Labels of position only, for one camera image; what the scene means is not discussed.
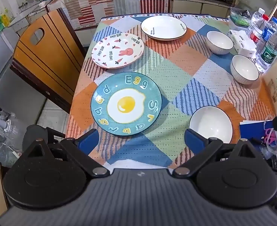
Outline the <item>white ribbed bowl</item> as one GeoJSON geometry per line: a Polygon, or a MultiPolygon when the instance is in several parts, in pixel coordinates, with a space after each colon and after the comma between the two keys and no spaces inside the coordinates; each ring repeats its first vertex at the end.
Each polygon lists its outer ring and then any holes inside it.
{"type": "Polygon", "coordinates": [[[196,110],[191,116],[188,128],[204,138],[215,137],[224,143],[230,143],[233,136],[230,118],[215,106],[204,106],[196,110]]]}
{"type": "Polygon", "coordinates": [[[206,34],[206,43],[211,52],[216,55],[226,55],[233,48],[233,41],[218,31],[209,31],[206,34]]]}
{"type": "Polygon", "coordinates": [[[233,56],[230,71],[233,78],[243,85],[253,84],[260,76],[255,64],[248,57],[242,55],[233,56]]]}

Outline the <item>blue fried egg plate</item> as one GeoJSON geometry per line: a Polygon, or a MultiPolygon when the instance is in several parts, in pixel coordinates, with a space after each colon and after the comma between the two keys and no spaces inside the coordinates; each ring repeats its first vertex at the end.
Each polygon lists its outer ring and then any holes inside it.
{"type": "Polygon", "coordinates": [[[98,126],[113,135],[131,136],[148,129],[159,117],[162,94],[142,73],[117,73],[103,80],[92,95],[91,114],[98,126]]]}

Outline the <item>pink bunny plate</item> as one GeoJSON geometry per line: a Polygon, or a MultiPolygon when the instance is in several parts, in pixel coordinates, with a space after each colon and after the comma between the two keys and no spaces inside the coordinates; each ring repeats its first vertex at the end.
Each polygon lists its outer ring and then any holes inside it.
{"type": "Polygon", "coordinates": [[[91,58],[105,69],[123,68],[138,60],[144,52],[143,40],[130,33],[117,33],[96,43],[91,58]]]}

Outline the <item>white sun plate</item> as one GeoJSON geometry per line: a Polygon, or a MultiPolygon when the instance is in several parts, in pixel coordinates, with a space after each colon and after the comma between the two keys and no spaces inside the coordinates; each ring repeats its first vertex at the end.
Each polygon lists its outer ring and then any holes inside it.
{"type": "Polygon", "coordinates": [[[160,41],[179,39],[187,32],[187,27],[180,19],[171,16],[152,16],[141,23],[141,30],[148,36],[160,41]]]}

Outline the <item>blue paper bag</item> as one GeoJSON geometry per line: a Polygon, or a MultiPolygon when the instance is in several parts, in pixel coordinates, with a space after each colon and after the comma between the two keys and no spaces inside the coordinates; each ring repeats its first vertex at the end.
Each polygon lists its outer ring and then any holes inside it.
{"type": "Polygon", "coordinates": [[[268,144],[273,147],[276,146],[276,137],[274,131],[270,138],[269,133],[272,130],[272,120],[244,120],[239,124],[241,138],[248,139],[255,147],[261,147],[268,144]]]}

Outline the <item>patchwork tablecloth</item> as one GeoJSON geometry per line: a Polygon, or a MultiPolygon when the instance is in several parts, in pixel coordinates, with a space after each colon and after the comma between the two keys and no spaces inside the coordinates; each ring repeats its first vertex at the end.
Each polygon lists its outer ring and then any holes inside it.
{"type": "Polygon", "coordinates": [[[90,157],[100,164],[131,159],[175,168],[193,156],[184,143],[184,132],[196,109],[208,105],[222,109],[232,121],[233,142],[240,138],[239,124],[243,120],[274,117],[270,95],[261,81],[244,86],[234,80],[230,63],[236,52],[218,56],[206,45],[207,32],[228,32],[226,19],[177,14],[187,32],[178,40],[165,42],[151,39],[141,31],[146,17],[139,14],[102,19],[91,46],[120,32],[139,36],[145,44],[143,55],[124,71],[142,73],[155,81],[162,94],[161,113],[152,127],[131,137],[99,130],[99,143],[90,157]]]}

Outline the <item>white tissue pack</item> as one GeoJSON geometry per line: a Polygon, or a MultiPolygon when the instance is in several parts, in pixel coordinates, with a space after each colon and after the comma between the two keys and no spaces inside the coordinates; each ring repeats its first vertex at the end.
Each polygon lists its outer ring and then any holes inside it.
{"type": "Polygon", "coordinates": [[[253,59],[256,57],[256,44],[246,35],[245,31],[229,30],[228,36],[238,55],[253,59]]]}

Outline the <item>red label water bottle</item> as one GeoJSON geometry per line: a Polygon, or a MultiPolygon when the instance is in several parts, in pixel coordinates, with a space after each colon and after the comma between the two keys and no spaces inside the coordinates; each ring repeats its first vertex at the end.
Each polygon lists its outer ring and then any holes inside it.
{"type": "Polygon", "coordinates": [[[251,17],[249,27],[246,31],[247,36],[255,43],[260,41],[263,30],[269,21],[269,17],[265,14],[265,10],[259,8],[251,17]]]}

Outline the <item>orange wooden chair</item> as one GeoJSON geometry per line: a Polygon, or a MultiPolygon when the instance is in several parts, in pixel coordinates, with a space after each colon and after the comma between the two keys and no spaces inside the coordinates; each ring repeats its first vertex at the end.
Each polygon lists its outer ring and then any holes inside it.
{"type": "Polygon", "coordinates": [[[70,111],[86,52],[61,8],[20,36],[11,70],[66,112],[70,111]]]}

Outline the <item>blue label water bottle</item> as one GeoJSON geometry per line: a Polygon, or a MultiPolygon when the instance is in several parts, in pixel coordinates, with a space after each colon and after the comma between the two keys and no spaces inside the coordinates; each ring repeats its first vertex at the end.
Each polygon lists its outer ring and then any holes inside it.
{"type": "Polygon", "coordinates": [[[277,18],[272,17],[272,19],[267,22],[266,26],[262,31],[260,41],[258,42],[258,52],[260,53],[266,42],[269,40],[269,37],[277,31],[277,18]]]}

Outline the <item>plastic basket with items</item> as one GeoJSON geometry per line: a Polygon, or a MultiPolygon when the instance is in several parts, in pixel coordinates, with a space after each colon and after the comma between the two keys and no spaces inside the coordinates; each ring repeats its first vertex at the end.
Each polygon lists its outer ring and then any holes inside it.
{"type": "Polygon", "coordinates": [[[230,8],[230,19],[238,26],[247,29],[250,25],[251,15],[248,10],[243,10],[235,7],[230,8]]]}

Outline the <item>striped counter cover cloth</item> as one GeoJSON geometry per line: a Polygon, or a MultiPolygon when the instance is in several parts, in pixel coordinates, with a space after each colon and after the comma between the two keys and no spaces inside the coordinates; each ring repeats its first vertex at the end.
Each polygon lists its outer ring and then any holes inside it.
{"type": "Polygon", "coordinates": [[[170,0],[53,0],[48,12],[61,8],[74,30],[97,26],[103,17],[167,13],[170,0]]]}

